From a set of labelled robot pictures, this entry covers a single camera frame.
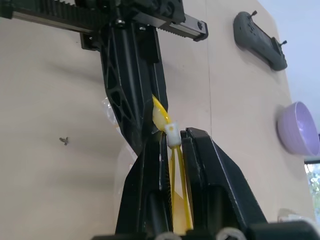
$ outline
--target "purple bowl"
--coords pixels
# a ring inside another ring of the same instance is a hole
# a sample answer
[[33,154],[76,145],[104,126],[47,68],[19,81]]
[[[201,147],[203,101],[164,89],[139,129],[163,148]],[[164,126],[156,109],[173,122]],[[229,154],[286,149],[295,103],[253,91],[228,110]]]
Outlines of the purple bowl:
[[277,129],[285,148],[304,156],[316,156],[320,152],[318,131],[310,111],[297,101],[286,107],[277,121]]

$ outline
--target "transparent plastic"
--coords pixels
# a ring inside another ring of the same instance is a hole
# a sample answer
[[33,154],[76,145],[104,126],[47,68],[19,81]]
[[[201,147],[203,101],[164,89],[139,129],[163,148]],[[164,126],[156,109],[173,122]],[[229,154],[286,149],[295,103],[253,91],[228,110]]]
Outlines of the transparent plastic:
[[237,240],[247,240],[245,235],[237,228],[225,227],[218,232],[215,236],[216,240],[227,240],[227,239],[237,239]]
[[111,104],[109,102],[109,99],[106,97],[103,101],[102,101],[102,106],[103,106],[103,112],[106,115],[106,117],[109,119],[109,121],[117,126],[118,122],[116,119],[116,115],[111,107]]

